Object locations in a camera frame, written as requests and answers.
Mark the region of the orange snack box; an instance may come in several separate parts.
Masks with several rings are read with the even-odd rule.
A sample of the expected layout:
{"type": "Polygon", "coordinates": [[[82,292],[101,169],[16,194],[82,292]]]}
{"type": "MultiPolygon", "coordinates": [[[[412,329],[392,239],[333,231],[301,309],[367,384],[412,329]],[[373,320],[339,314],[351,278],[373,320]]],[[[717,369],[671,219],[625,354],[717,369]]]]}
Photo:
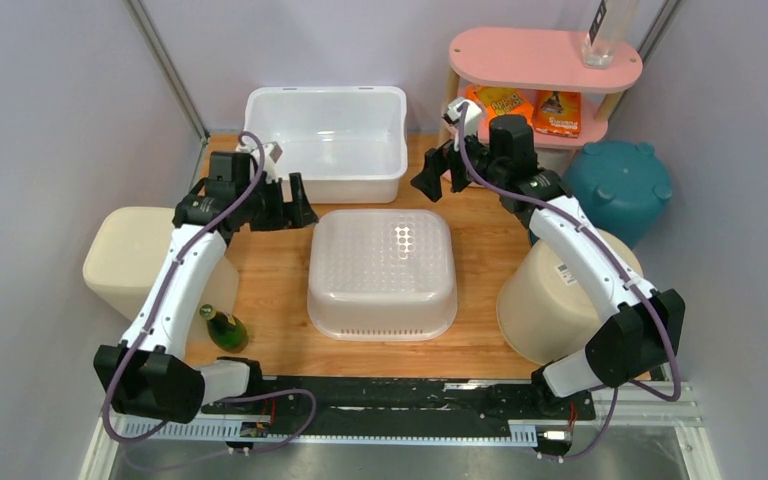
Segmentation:
{"type": "Polygon", "coordinates": [[[529,94],[522,89],[468,84],[465,98],[481,108],[482,127],[488,127],[494,118],[507,114],[520,115],[531,122],[534,112],[529,94]]]}
{"type": "Polygon", "coordinates": [[[579,92],[537,90],[532,127],[545,135],[578,138],[581,132],[579,92]]]}

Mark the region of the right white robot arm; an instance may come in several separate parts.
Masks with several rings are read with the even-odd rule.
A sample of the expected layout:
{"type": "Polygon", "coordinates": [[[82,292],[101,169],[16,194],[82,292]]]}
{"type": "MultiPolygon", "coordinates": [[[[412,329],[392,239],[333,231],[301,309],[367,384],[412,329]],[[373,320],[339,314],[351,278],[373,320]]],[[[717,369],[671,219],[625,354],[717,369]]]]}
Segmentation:
{"type": "Polygon", "coordinates": [[[539,165],[526,118],[494,118],[486,142],[478,137],[481,112],[472,103],[457,102],[442,119],[455,133],[425,153],[412,186],[436,202],[448,174],[454,193],[477,184],[497,194],[504,209],[570,269],[601,322],[582,348],[533,373],[535,411],[556,417],[583,392],[634,383],[662,364],[676,368],[683,298],[674,289],[656,288],[598,234],[560,176],[539,165]]]}

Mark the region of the translucent white basin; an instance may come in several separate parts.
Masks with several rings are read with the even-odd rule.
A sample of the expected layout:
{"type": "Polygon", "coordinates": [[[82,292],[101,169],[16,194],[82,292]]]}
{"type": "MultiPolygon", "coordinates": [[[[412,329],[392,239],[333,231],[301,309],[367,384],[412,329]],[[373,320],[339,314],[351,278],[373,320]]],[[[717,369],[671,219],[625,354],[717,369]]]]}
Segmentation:
{"type": "Polygon", "coordinates": [[[342,209],[314,227],[307,312],[345,341],[417,342],[454,323],[458,291],[451,231],[423,209],[342,209]]]}

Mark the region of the clear glass vase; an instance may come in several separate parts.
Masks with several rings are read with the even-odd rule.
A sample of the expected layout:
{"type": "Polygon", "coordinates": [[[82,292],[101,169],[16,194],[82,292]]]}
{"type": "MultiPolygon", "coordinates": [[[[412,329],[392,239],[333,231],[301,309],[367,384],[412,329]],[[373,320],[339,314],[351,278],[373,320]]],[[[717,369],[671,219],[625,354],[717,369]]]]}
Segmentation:
{"type": "Polygon", "coordinates": [[[601,0],[583,38],[585,67],[607,69],[618,45],[623,42],[635,17],[638,0],[601,0]]]}

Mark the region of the green glass bottle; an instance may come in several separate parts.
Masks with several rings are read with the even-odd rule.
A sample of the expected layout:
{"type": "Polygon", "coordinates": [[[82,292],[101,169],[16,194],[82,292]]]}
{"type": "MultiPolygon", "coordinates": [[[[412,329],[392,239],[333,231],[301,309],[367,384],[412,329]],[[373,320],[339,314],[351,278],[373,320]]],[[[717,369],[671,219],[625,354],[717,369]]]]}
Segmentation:
{"type": "Polygon", "coordinates": [[[203,304],[198,310],[213,343],[221,350],[239,353],[245,349],[249,335],[243,323],[234,315],[217,310],[211,304],[203,304]]]}

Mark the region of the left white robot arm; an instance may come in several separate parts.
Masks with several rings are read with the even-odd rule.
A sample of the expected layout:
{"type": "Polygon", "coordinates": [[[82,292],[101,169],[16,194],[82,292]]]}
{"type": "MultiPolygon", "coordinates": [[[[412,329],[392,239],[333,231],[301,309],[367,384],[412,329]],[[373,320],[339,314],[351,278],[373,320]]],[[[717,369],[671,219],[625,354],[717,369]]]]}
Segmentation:
{"type": "Polygon", "coordinates": [[[273,177],[269,161],[266,154],[213,153],[208,175],[176,205],[166,256],[143,306],[120,341],[100,346],[94,356],[105,389],[103,416],[188,423],[220,400],[243,414],[264,405],[257,362],[222,357],[192,367],[184,357],[209,278],[241,227],[280,231],[318,220],[301,173],[273,177]]]}

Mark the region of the white plastic tub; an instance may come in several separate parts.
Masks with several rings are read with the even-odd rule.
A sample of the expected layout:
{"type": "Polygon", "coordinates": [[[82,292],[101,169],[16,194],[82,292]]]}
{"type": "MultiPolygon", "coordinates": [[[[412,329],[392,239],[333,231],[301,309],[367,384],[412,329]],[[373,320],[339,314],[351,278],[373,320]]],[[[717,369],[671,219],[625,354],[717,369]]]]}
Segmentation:
{"type": "Polygon", "coordinates": [[[394,86],[261,87],[244,127],[280,146],[276,173],[301,174],[312,204],[388,204],[408,169],[406,117],[394,86]]]}

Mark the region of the teal round bucket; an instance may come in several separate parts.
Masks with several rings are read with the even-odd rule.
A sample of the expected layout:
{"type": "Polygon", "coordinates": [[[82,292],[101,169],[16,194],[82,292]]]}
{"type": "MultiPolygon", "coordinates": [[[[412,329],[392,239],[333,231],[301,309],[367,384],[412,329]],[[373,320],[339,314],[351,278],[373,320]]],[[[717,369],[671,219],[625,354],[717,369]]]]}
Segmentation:
{"type": "Polygon", "coordinates": [[[633,249],[651,231],[673,195],[669,174],[646,142],[588,143],[563,174],[536,180],[541,194],[571,193],[591,223],[633,249]]]}

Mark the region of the orange snack box right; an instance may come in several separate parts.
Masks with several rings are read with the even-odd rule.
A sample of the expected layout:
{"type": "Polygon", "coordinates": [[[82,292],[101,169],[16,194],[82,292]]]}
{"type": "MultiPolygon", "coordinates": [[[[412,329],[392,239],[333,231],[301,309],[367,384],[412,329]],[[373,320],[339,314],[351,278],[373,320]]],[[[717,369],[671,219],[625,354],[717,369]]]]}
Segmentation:
{"type": "Polygon", "coordinates": [[[579,92],[537,90],[532,127],[545,135],[578,138],[581,132],[579,92]]]}

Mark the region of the pink three-tier shelf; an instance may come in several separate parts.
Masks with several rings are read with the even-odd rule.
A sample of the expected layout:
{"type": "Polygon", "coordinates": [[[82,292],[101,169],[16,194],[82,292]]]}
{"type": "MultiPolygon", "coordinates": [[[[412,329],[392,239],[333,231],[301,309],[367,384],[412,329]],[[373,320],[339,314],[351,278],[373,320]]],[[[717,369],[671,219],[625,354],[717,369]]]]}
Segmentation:
{"type": "Polygon", "coordinates": [[[507,27],[476,27],[454,37],[448,47],[449,70],[443,104],[462,93],[461,83],[582,94],[582,131],[578,138],[535,135],[537,148],[577,151],[606,135],[608,120],[623,93],[643,71],[643,61],[622,42],[607,69],[584,66],[585,32],[507,27]]]}

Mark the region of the cream round bucket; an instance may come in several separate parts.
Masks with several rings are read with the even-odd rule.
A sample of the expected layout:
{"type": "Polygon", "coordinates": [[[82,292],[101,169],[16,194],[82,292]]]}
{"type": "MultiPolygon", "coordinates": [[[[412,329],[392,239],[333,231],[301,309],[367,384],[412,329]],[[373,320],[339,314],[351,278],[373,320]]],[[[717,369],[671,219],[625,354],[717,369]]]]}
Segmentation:
{"type": "Polygon", "coordinates": [[[496,314],[506,342],[538,365],[582,349],[602,325],[580,283],[542,240],[501,288],[496,314]]]}

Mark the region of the aluminium frame rail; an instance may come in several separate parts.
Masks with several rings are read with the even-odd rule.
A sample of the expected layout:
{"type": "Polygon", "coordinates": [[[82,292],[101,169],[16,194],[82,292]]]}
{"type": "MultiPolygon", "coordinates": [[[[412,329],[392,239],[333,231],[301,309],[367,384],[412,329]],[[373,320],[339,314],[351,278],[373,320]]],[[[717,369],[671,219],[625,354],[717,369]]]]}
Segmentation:
{"type": "MultiPolygon", "coordinates": [[[[396,446],[466,446],[521,447],[537,457],[554,463],[587,457],[591,446],[577,447],[576,429],[594,425],[597,438],[604,441],[619,427],[664,427],[671,430],[679,444],[679,455],[692,479],[716,479],[720,472],[697,407],[694,393],[684,385],[680,398],[666,400],[672,384],[666,381],[630,383],[616,389],[600,388],[587,392],[592,396],[596,418],[571,419],[564,423],[551,420],[479,420],[465,412],[361,412],[341,413],[328,410],[324,421],[314,422],[317,401],[313,394],[298,389],[310,400],[306,418],[290,417],[280,423],[266,413],[205,413],[213,403],[203,406],[188,423],[162,423],[154,419],[125,414],[111,418],[114,429],[134,439],[139,445],[150,440],[198,440],[222,444],[224,453],[254,445],[313,442],[326,444],[396,445],[396,446]]],[[[225,399],[231,404],[253,407],[261,400],[278,400],[288,390],[258,394],[252,401],[225,399]]]]}

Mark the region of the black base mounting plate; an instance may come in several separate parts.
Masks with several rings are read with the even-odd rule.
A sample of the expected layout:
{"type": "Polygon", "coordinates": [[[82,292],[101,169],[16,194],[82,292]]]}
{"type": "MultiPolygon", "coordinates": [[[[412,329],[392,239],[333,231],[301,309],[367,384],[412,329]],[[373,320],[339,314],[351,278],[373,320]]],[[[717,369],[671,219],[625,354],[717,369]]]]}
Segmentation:
{"type": "Polygon", "coordinates": [[[313,394],[317,401],[314,422],[322,423],[326,412],[465,412],[479,420],[571,420],[596,418],[592,396],[575,394],[551,400],[539,387],[527,381],[468,380],[392,377],[277,376],[254,383],[244,394],[290,393],[278,400],[261,400],[253,407],[217,401],[202,409],[205,413],[266,413],[280,423],[288,418],[306,418],[310,400],[298,389],[313,394]]]}

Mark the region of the orange snack box left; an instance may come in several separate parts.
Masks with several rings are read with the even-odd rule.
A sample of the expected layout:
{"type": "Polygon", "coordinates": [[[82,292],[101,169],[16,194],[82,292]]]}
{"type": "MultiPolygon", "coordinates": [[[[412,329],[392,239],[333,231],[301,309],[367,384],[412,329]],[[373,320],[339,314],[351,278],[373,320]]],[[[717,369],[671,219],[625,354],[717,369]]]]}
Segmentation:
{"type": "Polygon", "coordinates": [[[520,115],[531,122],[534,112],[529,94],[522,89],[468,84],[465,98],[481,108],[482,127],[488,127],[494,118],[507,114],[520,115]]]}

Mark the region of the cream rectangular bin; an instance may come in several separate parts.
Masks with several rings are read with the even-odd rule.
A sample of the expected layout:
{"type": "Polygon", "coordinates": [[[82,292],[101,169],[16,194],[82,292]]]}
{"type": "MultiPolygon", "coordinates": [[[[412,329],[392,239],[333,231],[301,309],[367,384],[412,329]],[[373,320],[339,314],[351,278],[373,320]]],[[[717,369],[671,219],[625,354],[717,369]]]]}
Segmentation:
{"type": "MultiPolygon", "coordinates": [[[[123,207],[101,224],[83,265],[86,285],[132,323],[161,272],[173,231],[173,208],[123,207]]],[[[210,340],[198,310],[210,304],[232,313],[239,273],[227,257],[217,263],[196,307],[188,340],[210,340]]]]}

